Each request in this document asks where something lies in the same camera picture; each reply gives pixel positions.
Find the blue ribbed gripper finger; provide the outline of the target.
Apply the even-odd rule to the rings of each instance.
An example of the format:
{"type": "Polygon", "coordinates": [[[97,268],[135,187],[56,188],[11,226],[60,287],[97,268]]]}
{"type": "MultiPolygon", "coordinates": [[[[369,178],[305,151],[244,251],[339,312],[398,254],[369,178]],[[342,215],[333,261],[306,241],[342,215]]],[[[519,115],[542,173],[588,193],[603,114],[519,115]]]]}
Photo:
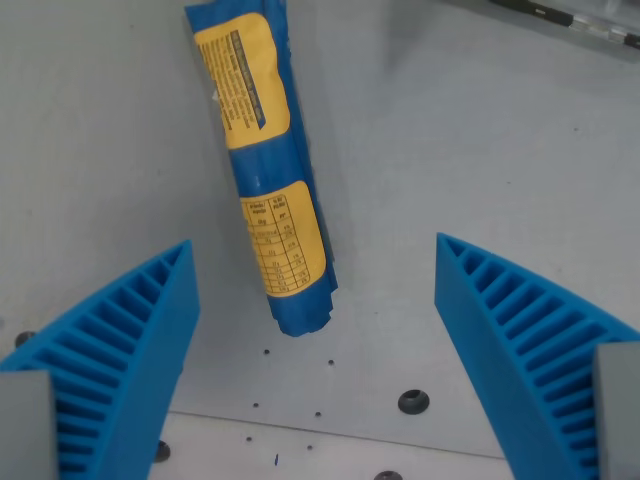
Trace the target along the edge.
{"type": "Polygon", "coordinates": [[[53,386],[62,479],[145,479],[200,315],[190,241],[103,287],[1,362],[53,386]]]}
{"type": "Polygon", "coordinates": [[[601,479],[596,349],[638,330],[500,256],[440,233],[436,309],[517,479],[601,479]]]}

